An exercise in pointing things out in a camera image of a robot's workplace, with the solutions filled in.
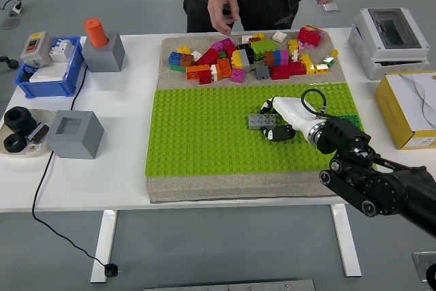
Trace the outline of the person's right hand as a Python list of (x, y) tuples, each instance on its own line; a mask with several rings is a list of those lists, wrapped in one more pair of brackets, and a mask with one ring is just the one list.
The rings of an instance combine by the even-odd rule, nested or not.
[(231, 35), (231, 25), (240, 18), (237, 0), (208, 0), (207, 9), (212, 27), (223, 35)]

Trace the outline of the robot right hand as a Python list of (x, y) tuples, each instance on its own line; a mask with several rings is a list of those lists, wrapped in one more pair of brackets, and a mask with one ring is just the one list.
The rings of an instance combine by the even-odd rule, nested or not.
[(273, 97), (264, 102), (260, 114), (270, 112), (272, 109), (287, 124), (273, 129), (261, 127), (260, 130), (267, 139), (281, 142), (293, 139), (296, 132), (301, 132), (309, 144), (313, 146), (317, 144), (326, 120), (318, 119), (310, 112), (310, 110), (314, 111), (310, 104), (296, 97)]

